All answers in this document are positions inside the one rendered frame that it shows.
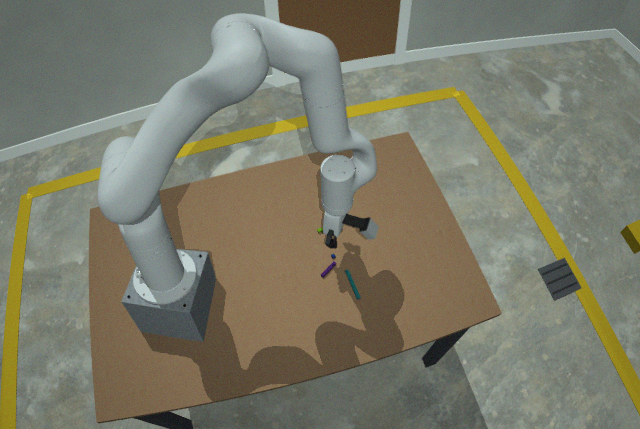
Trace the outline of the turquoise rod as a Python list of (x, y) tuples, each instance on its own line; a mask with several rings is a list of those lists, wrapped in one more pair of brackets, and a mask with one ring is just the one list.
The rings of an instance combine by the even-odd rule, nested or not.
[(349, 280), (349, 282), (350, 282), (350, 284), (351, 284), (351, 287), (352, 287), (352, 289), (353, 289), (353, 291), (354, 291), (354, 294), (355, 294), (356, 298), (357, 298), (357, 299), (360, 299), (361, 297), (360, 297), (360, 295), (359, 295), (359, 293), (358, 293), (358, 290), (357, 290), (357, 288), (356, 288), (356, 286), (355, 286), (355, 284), (354, 284), (354, 281), (353, 281), (353, 279), (352, 279), (352, 277), (351, 277), (351, 274), (350, 274), (349, 270), (345, 270), (345, 273), (346, 273), (346, 275), (347, 275), (347, 277), (348, 277), (348, 280)]

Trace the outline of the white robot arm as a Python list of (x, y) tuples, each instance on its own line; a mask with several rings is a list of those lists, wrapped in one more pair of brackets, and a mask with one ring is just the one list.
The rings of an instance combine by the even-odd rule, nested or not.
[[(238, 13), (218, 20), (210, 41), (213, 54), (206, 65), (174, 84), (135, 139), (115, 139), (102, 159), (99, 208), (118, 224), (137, 266), (134, 288), (152, 304), (183, 298), (197, 277), (192, 258), (176, 249), (162, 211), (159, 190), (167, 173), (197, 129), (217, 111), (253, 94), (269, 66), (299, 79), (315, 149), (324, 154), (353, 151), (351, 159), (332, 155), (321, 164), (321, 199), (327, 213), (349, 212), (354, 193), (377, 173), (373, 144), (348, 129), (340, 58), (328, 37)], [(343, 224), (360, 228), (368, 240), (376, 238), (379, 228), (370, 217), (349, 214)]]

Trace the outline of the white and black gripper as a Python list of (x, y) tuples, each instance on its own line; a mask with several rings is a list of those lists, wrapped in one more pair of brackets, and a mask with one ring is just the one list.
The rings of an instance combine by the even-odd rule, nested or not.
[[(346, 214), (348, 214), (348, 213), (346, 213)], [(344, 225), (343, 224), (343, 220), (344, 220), (346, 214), (336, 216), (336, 215), (331, 215), (331, 214), (329, 214), (329, 213), (327, 213), (325, 211), (324, 220), (323, 220), (323, 233), (324, 234), (328, 233), (325, 245), (326, 246), (328, 245), (329, 248), (335, 248), (335, 249), (337, 248), (337, 241), (336, 241), (337, 238), (336, 237), (338, 237), (340, 235), (340, 232), (342, 230), (341, 227), (343, 227), (343, 225)], [(334, 236), (334, 239), (332, 239), (332, 236)]]

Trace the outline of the purple rod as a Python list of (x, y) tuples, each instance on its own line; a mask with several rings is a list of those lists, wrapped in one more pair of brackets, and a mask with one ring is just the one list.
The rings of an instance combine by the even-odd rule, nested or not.
[(335, 262), (333, 262), (333, 263), (332, 263), (332, 264), (331, 264), (331, 265), (330, 265), (330, 266), (329, 266), (329, 267), (328, 267), (328, 268), (327, 268), (327, 269), (326, 269), (326, 270), (321, 274), (321, 276), (322, 276), (322, 277), (325, 277), (325, 276), (330, 272), (330, 270), (331, 270), (335, 265), (336, 265), (336, 263), (335, 263)]

